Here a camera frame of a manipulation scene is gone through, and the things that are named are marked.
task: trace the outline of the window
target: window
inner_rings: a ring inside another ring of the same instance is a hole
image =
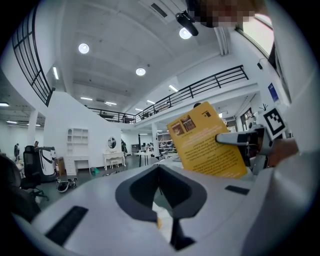
[[[236,30],[253,43],[267,59],[269,58],[275,41],[269,17],[256,14],[250,21],[240,24]]]

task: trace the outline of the black office chair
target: black office chair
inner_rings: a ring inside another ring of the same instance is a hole
[[[7,208],[14,214],[23,217],[28,222],[40,213],[35,198],[20,188],[21,176],[16,164],[8,157],[0,155],[0,178],[5,189]]]
[[[23,159],[25,160],[25,162],[31,163],[33,161],[32,157],[33,156],[30,154],[25,154],[25,152],[23,153]],[[36,197],[46,198],[46,200],[48,201],[49,197],[45,195],[43,190],[37,188],[37,186],[41,184],[41,175],[38,172],[38,170],[34,168],[25,168],[24,176],[25,178],[21,180],[20,187],[23,190],[32,189],[32,191],[30,192],[31,196],[33,196],[34,198]]]

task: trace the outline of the white vanity table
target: white vanity table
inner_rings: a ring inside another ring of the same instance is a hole
[[[103,159],[104,159],[105,170],[107,170],[108,166],[111,166],[113,168],[112,164],[114,165],[123,164],[124,166],[126,166],[125,154],[123,152],[105,152],[103,154]]]

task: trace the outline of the round mirror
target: round mirror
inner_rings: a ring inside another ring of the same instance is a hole
[[[116,139],[114,137],[110,137],[110,139],[108,140],[108,147],[110,149],[114,149],[116,147]]]

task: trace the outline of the paper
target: paper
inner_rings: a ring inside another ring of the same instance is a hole
[[[247,174],[238,147],[216,142],[217,134],[229,131],[208,102],[169,123],[167,129],[184,169],[225,178]]]

